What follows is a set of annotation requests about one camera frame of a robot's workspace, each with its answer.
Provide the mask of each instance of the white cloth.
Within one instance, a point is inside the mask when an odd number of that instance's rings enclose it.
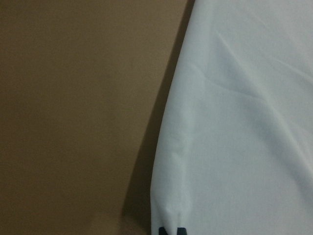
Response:
[[[151,209],[152,235],[313,234],[313,0],[196,0]]]

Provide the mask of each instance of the brown surface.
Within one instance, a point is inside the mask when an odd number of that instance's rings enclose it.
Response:
[[[0,0],[0,234],[150,233],[192,2]]]

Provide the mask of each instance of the black object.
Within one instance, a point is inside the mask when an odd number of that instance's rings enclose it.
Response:
[[[164,227],[158,229],[158,235],[168,235]],[[177,235],[187,235],[185,228],[177,228]]]

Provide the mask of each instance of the brown wall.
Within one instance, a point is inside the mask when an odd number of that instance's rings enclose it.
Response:
[[[149,234],[193,1],[0,0],[0,234]]]

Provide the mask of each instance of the white sheet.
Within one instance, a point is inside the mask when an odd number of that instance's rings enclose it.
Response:
[[[152,235],[313,234],[313,0],[196,0],[151,208]]]

